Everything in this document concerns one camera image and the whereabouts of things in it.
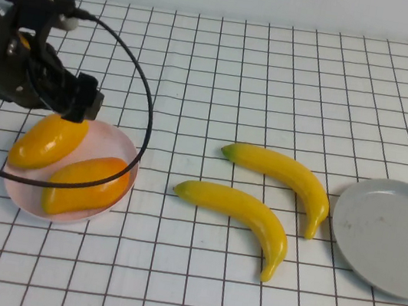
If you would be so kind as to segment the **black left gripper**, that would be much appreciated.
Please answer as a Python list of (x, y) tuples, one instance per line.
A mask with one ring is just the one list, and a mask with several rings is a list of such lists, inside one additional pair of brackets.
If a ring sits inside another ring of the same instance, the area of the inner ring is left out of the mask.
[(98, 80), (69, 73), (46, 42), (52, 28), (71, 30), (74, 20), (53, 15), (26, 20), (20, 14), (0, 12), (0, 99), (52, 110), (73, 123), (96, 120), (104, 99)]

